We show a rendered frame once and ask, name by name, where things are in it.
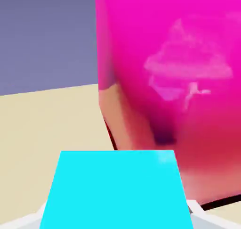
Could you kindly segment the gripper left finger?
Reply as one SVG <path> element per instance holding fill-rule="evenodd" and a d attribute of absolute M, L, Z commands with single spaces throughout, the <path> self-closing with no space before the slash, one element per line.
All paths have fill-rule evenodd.
<path fill-rule="evenodd" d="M 0 229 L 39 229 L 46 203 L 35 213 L 1 224 Z"/>

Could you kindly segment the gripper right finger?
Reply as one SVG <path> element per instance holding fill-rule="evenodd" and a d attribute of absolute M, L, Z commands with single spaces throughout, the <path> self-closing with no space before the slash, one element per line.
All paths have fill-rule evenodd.
<path fill-rule="evenodd" d="M 196 200 L 187 200 L 193 229 L 241 229 L 241 225 L 206 213 Z"/>

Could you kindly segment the small cyan cube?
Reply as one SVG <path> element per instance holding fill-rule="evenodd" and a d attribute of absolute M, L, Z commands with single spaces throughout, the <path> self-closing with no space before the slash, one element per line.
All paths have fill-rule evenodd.
<path fill-rule="evenodd" d="M 40 229 L 193 229 L 174 152 L 62 151 Z"/>

